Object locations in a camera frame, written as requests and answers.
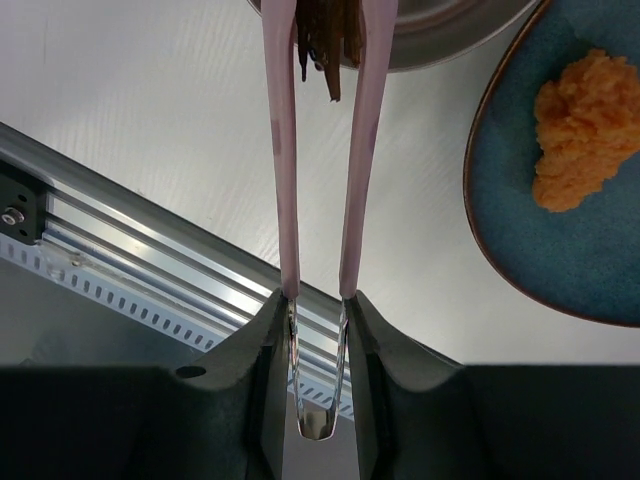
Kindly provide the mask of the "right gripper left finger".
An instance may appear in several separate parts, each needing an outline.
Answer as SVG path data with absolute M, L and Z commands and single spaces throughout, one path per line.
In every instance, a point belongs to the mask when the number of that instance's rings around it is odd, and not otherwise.
M 271 294 L 198 361 L 1 372 L 5 479 L 278 479 L 289 326 Z

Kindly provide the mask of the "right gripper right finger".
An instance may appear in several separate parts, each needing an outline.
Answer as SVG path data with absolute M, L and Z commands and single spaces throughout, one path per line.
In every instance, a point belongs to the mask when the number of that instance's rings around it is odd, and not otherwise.
M 463 365 L 346 304 L 364 479 L 635 479 L 635 365 Z

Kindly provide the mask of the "round steel lunch box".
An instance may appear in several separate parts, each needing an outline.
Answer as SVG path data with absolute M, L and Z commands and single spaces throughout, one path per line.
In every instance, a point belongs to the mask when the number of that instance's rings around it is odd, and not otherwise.
M 293 39 L 297 43 L 296 2 Z M 399 1 L 389 69 L 422 68 L 463 54 L 513 23 L 531 5 L 512 0 Z M 341 66 L 356 69 L 346 58 Z

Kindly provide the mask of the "dark green seaweed piece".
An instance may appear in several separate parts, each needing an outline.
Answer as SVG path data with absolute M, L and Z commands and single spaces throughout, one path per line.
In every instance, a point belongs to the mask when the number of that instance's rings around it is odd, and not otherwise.
M 341 99 L 341 59 L 358 68 L 363 39 L 361 3 L 357 0 L 298 0 L 295 10 L 298 61 L 301 80 L 307 79 L 308 64 L 324 73 L 331 101 Z

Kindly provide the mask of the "pink steel tongs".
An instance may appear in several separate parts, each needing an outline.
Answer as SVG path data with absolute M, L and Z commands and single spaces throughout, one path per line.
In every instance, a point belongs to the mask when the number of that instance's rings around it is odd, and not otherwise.
M 300 265 L 293 66 L 295 10 L 293 1 L 264 1 L 260 5 L 275 169 L 281 285 L 288 300 L 293 386 L 298 388 L 300 372 L 296 299 L 300 291 Z M 359 21 L 364 45 L 353 111 L 339 270 L 339 292 L 344 301 L 353 298 L 357 289 L 369 180 L 397 11 L 398 4 L 395 1 L 363 1 L 360 4 Z M 301 396 L 294 397 L 298 429 L 306 439 L 323 441 L 335 431 L 344 373 L 347 325 L 348 314 L 342 311 L 336 379 L 329 408 L 308 410 Z

